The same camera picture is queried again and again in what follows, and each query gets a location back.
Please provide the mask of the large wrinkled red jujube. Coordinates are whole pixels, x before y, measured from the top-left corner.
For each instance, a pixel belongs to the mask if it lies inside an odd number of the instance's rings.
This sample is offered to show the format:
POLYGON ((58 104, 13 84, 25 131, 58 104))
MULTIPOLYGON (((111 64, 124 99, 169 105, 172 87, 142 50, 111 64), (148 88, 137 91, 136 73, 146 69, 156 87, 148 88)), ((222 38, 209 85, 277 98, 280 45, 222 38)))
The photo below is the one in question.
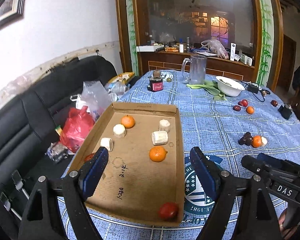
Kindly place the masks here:
POLYGON ((87 161, 90 161, 91 159, 93 159, 94 155, 95 155, 95 153, 91 153, 91 154, 87 155, 84 159, 84 162, 87 162, 87 161))

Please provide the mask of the round beige yam piece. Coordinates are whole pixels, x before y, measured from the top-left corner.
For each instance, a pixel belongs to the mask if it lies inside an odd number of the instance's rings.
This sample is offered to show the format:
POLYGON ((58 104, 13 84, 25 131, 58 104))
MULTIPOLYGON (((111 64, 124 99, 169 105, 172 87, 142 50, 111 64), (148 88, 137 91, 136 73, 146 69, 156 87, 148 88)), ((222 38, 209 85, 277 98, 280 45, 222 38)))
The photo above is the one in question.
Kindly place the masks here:
POLYGON ((265 146, 268 143, 265 137, 261 137, 261 146, 265 146))

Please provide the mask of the large red tomato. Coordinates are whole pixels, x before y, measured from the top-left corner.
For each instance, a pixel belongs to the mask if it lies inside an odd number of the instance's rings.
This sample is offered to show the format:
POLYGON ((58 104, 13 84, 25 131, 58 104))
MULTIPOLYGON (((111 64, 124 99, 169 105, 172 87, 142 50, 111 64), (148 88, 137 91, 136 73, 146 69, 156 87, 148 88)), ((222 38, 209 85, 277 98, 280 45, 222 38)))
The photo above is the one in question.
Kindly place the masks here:
POLYGON ((164 203, 159 209, 159 217, 162 220, 174 220, 178 217, 179 206, 173 202, 164 203))

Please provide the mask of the big orange mandarin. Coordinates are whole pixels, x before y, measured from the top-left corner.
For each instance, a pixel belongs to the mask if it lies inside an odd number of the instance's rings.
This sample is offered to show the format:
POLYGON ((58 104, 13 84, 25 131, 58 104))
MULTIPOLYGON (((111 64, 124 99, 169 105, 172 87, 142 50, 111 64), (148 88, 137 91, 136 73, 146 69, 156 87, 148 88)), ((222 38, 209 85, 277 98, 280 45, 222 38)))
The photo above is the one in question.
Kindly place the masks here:
POLYGON ((154 146, 149 151, 149 158, 154 162, 161 162, 165 160, 167 151, 162 146, 154 146))

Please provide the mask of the large beige yam chunk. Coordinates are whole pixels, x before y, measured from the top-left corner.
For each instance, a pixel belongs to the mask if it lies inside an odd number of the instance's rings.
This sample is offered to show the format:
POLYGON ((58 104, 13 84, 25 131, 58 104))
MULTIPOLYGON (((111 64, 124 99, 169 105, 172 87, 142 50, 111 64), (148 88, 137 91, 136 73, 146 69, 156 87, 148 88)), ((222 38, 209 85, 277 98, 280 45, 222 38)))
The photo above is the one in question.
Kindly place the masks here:
POLYGON ((168 143, 168 133, 166 131, 155 131, 151 134, 154 146, 164 145, 168 143))

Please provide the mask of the dark purple passion fruit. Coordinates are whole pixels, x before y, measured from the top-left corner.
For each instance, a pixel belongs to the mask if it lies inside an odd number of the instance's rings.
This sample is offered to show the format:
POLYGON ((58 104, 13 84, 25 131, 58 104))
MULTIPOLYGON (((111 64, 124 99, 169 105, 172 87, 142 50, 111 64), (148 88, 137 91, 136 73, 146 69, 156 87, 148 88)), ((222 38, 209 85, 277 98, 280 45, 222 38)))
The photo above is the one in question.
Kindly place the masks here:
POLYGON ((252 137, 252 136, 246 137, 246 139, 245 139, 245 144, 246 144, 247 146, 251 146, 252 143, 253 143, 253 137, 252 137))

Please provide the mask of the small dark jujube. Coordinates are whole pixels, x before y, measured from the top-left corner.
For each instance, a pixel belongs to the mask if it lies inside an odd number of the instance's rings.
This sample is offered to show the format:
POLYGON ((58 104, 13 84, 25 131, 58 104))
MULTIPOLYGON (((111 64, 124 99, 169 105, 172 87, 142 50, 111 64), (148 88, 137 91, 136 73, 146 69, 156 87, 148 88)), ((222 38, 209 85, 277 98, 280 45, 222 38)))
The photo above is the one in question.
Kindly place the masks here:
POLYGON ((241 139, 239 139, 238 143, 239 143, 240 145, 244 145, 244 144, 246 143, 246 138, 241 137, 241 139))

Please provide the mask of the round blue emblem mat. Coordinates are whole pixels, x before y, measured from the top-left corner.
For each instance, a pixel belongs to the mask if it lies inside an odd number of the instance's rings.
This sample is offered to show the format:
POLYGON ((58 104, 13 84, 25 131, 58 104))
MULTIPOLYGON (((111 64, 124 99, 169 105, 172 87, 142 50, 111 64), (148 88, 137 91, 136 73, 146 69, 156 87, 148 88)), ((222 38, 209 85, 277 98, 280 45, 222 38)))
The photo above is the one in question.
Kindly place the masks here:
POLYGON ((214 201, 204 192, 204 189, 190 162, 190 157, 184 158, 184 216, 183 223, 204 223, 214 206, 214 201))

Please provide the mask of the blue plaid tablecloth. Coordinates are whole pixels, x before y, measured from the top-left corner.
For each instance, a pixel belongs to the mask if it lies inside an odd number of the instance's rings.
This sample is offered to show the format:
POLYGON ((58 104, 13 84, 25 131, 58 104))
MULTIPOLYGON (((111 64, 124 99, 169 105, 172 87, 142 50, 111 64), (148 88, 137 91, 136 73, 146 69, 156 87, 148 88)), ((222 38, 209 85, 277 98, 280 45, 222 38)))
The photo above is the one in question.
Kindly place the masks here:
MULTIPOLYGON (((166 103, 178 107, 183 133, 184 156, 198 146, 202 152, 237 176, 247 177, 250 172, 241 166, 245 155, 259 153, 287 159, 300 164, 300 121, 296 116, 284 119, 271 105, 275 94, 266 96, 264 102, 250 92, 243 92, 239 99, 247 99, 254 107, 254 114, 232 109, 237 98, 215 101, 204 89, 186 87, 182 74, 170 70, 171 82, 164 84, 159 92, 147 90, 149 75, 143 76, 123 97, 123 102, 166 103), (251 136, 265 137, 265 146, 254 148, 240 145, 239 139, 246 132, 251 136)), ((111 218, 90 210, 90 216, 103 239, 195 239, 205 224, 181 223, 176 228, 146 226, 111 218)))

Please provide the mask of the cardboard tray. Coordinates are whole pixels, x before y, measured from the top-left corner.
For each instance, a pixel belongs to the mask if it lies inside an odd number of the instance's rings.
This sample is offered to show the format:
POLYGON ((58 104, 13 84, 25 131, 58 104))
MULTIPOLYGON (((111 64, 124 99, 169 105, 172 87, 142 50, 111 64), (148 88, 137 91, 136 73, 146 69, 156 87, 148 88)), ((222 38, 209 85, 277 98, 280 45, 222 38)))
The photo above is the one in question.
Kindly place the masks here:
POLYGON ((94 124, 83 145, 74 157, 70 170, 78 170, 87 155, 100 147, 102 138, 111 138, 114 148, 93 196, 87 207, 111 217, 134 223, 176 227, 183 219, 184 210, 184 150, 179 110, 174 105, 153 103, 112 103, 94 124), (131 115, 132 128, 118 138, 113 127, 121 118, 131 115), (159 121, 166 119, 171 127, 167 155, 161 162, 151 161, 151 134, 159 129, 159 121), (162 220, 160 207, 167 202, 178 204, 178 217, 162 220))

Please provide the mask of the red plastic bag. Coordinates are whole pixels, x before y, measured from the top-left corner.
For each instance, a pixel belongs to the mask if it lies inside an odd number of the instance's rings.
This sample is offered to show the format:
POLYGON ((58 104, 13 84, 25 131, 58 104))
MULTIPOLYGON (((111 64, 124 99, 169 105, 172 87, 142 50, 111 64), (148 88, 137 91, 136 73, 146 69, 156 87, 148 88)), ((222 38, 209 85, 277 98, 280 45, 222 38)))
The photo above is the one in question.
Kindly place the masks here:
POLYGON ((76 153, 82 146, 95 124, 87 109, 88 106, 83 106, 81 109, 70 108, 68 118, 62 129, 60 142, 72 153, 76 153))

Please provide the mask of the black cup with utensils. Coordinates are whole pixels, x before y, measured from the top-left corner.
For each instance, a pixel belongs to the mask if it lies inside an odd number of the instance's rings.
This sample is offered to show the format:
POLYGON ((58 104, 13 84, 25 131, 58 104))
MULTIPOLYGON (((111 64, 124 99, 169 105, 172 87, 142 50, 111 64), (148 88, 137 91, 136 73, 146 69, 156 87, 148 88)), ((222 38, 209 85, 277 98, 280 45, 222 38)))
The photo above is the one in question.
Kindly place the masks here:
POLYGON ((279 107, 278 111, 281 114, 281 116, 286 120, 289 120, 293 113, 291 105, 287 104, 287 103, 285 103, 284 105, 281 105, 279 107))

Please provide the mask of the far red jujube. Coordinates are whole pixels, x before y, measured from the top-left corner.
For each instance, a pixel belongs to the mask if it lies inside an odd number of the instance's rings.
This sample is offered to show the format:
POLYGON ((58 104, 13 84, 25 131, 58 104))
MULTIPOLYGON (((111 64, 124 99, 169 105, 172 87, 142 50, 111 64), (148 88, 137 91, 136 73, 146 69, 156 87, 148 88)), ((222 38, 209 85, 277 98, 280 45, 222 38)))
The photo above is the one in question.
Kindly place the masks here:
POLYGON ((240 111, 241 107, 239 105, 234 105, 234 107, 232 108, 234 111, 240 111))

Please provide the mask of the small red tomato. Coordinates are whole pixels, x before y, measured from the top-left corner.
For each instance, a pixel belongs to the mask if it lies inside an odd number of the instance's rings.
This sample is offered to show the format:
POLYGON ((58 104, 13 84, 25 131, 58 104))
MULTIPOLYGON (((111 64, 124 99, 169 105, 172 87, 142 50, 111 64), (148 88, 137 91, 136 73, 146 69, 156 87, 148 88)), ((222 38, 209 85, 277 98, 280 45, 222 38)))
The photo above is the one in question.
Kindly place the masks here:
POLYGON ((244 107, 247 107, 248 106, 248 101, 246 100, 246 99, 243 99, 242 101, 241 101, 241 103, 242 103, 242 106, 244 106, 244 107))

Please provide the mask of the red jujube near cup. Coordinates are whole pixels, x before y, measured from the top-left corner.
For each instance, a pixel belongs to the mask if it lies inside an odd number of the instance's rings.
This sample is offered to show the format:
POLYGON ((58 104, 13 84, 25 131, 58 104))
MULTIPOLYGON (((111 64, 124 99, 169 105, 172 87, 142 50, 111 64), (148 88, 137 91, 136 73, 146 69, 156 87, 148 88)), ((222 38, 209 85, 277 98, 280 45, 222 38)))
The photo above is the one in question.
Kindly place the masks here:
POLYGON ((277 101, 276 100, 271 100, 271 104, 276 107, 278 105, 277 101))

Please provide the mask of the black power adapter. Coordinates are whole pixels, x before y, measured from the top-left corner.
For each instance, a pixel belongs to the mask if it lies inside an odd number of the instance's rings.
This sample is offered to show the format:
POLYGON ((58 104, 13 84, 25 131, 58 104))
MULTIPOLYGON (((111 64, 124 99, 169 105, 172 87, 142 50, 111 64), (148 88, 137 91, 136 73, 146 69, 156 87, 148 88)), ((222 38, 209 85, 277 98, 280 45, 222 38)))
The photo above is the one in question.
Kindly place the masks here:
POLYGON ((258 85, 254 84, 254 83, 249 83, 247 86, 247 90, 254 94, 258 94, 258 92, 259 92, 258 85))

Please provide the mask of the clear plastic bag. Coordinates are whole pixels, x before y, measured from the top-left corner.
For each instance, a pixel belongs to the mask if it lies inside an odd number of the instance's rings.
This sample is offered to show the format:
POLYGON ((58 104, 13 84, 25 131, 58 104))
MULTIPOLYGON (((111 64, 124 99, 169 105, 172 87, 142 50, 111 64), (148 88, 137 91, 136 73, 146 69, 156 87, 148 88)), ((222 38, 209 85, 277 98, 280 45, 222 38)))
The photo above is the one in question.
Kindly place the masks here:
POLYGON ((81 99, 86 102, 90 114, 96 121, 103 112, 111 105, 111 99, 100 81, 83 82, 81 99))

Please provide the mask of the white bowl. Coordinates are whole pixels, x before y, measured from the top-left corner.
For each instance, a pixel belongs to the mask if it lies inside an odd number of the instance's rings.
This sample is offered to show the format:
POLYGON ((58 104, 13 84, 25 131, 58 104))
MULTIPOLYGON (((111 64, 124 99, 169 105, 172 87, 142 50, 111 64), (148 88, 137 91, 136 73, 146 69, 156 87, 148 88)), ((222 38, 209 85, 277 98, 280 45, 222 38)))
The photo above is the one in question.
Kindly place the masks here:
POLYGON ((227 96, 237 97, 245 88, 237 81, 224 76, 216 76, 218 89, 227 96))

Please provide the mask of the black leather sofa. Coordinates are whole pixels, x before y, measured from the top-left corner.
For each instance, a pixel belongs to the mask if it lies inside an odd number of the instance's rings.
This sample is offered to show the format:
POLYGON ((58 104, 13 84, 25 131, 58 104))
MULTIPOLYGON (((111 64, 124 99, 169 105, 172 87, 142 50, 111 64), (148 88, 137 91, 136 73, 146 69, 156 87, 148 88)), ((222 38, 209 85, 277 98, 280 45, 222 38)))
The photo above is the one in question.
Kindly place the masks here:
POLYGON ((73 59, 58 65, 0 110, 0 239, 17 239, 18 216, 26 198, 15 190, 12 173, 18 171, 31 192, 39 176, 59 178, 68 160, 55 164, 46 155, 58 140, 74 102, 70 96, 83 89, 85 81, 106 84, 116 75, 112 63, 101 56, 73 59))

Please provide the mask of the green leafy vegetable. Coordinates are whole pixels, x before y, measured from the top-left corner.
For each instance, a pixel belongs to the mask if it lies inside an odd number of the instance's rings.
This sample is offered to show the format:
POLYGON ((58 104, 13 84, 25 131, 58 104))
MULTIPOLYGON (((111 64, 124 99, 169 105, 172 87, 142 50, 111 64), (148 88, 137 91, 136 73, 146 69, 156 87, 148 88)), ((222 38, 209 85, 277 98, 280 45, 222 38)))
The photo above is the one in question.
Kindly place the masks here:
POLYGON ((215 101, 226 101, 225 94, 218 88, 216 81, 205 81, 203 84, 187 84, 190 89, 204 89, 210 95, 213 95, 215 101))

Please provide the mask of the yellow snack packet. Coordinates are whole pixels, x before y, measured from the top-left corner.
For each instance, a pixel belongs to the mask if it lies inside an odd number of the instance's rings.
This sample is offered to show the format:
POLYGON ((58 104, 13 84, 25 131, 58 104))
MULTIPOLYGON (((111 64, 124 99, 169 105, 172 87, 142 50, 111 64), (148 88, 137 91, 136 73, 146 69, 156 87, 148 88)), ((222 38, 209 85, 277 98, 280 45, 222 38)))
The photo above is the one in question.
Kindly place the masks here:
POLYGON ((122 84, 128 84, 135 77, 134 72, 124 72, 113 78, 111 78, 108 83, 121 82, 122 84))

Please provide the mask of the small red ink bottle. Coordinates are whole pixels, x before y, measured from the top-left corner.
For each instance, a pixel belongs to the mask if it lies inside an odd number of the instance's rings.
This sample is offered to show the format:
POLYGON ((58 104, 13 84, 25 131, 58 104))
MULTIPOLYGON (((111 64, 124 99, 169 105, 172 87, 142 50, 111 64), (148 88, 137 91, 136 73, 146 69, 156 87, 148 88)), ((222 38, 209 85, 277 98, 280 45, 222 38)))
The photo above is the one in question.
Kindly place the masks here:
POLYGON ((149 78, 147 89, 151 92, 158 92, 163 90, 164 84, 161 77, 161 71, 154 70, 152 77, 149 78))

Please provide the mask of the clear plastic pitcher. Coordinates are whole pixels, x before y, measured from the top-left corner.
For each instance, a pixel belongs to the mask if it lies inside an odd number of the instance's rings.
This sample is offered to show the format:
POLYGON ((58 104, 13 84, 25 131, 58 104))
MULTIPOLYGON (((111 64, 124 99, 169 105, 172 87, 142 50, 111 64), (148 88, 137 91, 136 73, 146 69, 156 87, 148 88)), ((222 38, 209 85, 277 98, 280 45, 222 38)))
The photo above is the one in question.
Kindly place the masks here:
POLYGON ((185 58, 181 65, 181 73, 184 82, 190 85, 202 85, 205 81, 207 57, 204 55, 196 54, 190 58, 185 58), (190 72, 186 74, 186 64, 190 64, 190 72))

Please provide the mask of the dark wooden door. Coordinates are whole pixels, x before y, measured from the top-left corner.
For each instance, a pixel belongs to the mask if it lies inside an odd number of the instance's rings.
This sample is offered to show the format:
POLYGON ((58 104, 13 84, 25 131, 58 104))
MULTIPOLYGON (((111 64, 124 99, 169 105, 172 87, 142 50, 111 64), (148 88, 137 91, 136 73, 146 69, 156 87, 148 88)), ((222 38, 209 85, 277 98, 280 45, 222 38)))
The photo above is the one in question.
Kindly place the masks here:
POLYGON ((277 86, 289 91, 295 66, 296 42, 283 35, 283 52, 277 86))

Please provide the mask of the white box on counter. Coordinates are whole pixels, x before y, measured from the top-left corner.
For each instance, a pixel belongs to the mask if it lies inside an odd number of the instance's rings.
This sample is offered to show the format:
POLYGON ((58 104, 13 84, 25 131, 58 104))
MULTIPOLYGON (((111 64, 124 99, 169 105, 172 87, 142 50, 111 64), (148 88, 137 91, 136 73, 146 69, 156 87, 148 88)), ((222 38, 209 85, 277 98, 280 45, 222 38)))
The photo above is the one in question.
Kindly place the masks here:
POLYGON ((231 46, 230 46, 230 60, 231 61, 235 60, 235 55, 236 55, 236 44, 231 43, 231 46))

